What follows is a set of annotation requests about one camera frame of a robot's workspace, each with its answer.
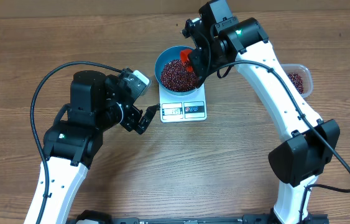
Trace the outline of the blue metal bowl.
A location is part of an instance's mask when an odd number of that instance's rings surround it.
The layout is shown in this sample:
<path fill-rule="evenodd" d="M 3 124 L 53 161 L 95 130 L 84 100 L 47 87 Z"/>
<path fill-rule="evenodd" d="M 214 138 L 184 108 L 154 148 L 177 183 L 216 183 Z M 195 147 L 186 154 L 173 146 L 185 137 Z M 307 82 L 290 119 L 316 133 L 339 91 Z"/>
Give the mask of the blue metal bowl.
<path fill-rule="evenodd" d="M 161 72 L 165 66 L 165 64 L 169 63 L 172 60 L 180 59 L 180 51 L 184 49 L 192 49 L 188 46 L 178 45 L 170 47 L 164 50 L 157 58 L 155 62 L 155 77 L 160 85 L 163 85 L 160 81 Z"/>

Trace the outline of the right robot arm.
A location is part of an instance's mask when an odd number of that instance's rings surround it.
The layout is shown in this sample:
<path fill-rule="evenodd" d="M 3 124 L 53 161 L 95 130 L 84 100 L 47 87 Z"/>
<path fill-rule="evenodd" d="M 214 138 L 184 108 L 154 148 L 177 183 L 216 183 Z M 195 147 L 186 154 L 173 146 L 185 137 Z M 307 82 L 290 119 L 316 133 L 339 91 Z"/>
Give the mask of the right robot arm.
<path fill-rule="evenodd" d="M 226 1 L 209 1 L 199 18 L 187 20 L 183 35 L 195 49 L 187 63 L 202 85 L 213 73 L 234 67 L 254 89 L 275 124 L 280 146 L 269 153 L 279 179 L 273 207 L 278 223 L 310 223 L 308 186 L 330 162 L 339 138 L 334 120 L 323 121 L 303 99 L 277 60 L 269 36 L 254 18 L 239 21 Z"/>

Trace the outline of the clear plastic container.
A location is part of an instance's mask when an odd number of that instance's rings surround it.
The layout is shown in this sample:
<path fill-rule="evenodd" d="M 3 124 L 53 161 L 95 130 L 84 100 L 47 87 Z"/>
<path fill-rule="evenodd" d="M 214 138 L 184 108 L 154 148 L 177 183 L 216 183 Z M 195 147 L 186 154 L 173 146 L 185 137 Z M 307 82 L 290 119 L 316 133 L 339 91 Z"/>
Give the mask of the clear plastic container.
<path fill-rule="evenodd" d="M 312 93 L 314 87 L 313 80 L 306 66 L 288 63 L 281 64 L 281 67 L 303 98 L 308 97 Z"/>

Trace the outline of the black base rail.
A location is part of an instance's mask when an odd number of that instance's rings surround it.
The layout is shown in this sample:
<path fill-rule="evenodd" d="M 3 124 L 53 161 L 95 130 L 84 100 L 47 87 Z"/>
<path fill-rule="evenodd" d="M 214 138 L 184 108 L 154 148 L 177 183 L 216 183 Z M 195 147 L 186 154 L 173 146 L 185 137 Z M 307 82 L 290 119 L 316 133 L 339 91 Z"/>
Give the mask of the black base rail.
<path fill-rule="evenodd" d="M 113 218 L 107 213 L 85 210 L 76 218 L 68 219 L 66 224 L 107 223 L 107 224 L 275 224 L 280 223 L 273 210 L 269 214 L 247 214 L 241 217 L 210 218 Z"/>

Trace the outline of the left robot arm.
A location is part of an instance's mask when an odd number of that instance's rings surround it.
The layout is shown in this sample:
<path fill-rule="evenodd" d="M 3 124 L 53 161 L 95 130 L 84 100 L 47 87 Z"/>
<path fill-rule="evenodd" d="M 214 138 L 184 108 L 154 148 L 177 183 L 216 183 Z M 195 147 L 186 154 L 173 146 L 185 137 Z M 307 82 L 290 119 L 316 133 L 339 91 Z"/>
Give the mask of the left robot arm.
<path fill-rule="evenodd" d="M 119 75 L 84 70 L 74 74 L 70 103 L 56 115 L 44 135 L 39 183 L 27 212 L 26 223 L 66 223 L 71 205 L 103 145 L 103 133 L 120 124 L 143 134 L 158 110 L 134 106 L 151 84 L 138 70 L 125 68 Z"/>

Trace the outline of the red scoop with blue handle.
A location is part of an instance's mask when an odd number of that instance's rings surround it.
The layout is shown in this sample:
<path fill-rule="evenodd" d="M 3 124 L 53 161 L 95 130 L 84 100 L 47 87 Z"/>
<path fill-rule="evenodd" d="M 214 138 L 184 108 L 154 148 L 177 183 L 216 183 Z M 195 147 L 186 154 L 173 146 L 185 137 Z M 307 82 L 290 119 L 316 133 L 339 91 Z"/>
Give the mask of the red scoop with blue handle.
<path fill-rule="evenodd" d="M 192 49 L 184 49 L 184 50 L 180 51 L 180 60 L 181 60 L 182 65 L 185 67 L 187 72 L 193 71 L 190 59 L 188 58 L 190 53 L 192 53 Z"/>

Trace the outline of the white digital kitchen scale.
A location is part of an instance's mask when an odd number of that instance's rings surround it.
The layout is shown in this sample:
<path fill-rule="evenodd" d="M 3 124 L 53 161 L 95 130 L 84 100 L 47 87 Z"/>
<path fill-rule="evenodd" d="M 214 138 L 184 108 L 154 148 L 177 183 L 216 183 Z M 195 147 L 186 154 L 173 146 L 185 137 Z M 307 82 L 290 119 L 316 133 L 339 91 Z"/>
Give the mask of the white digital kitchen scale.
<path fill-rule="evenodd" d="M 207 119 L 205 86 L 187 92 L 174 92 L 159 86 L 160 120 L 163 123 Z"/>

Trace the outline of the red beans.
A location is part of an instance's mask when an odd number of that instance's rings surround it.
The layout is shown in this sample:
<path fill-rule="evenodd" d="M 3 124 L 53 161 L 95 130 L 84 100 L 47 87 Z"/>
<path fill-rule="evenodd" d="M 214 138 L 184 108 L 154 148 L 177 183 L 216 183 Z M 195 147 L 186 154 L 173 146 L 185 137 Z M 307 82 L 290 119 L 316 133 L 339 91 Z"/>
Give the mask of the red beans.
<path fill-rule="evenodd" d="M 217 72 L 217 76 L 224 78 L 230 70 L 231 67 L 228 67 L 223 76 L 220 75 L 220 72 Z M 198 77 L 194 72 L 187 72 L 180 59 L 175 59 L 165 64 L 160 81 L 168 90 L 186 92 L 197 88 Z"/>

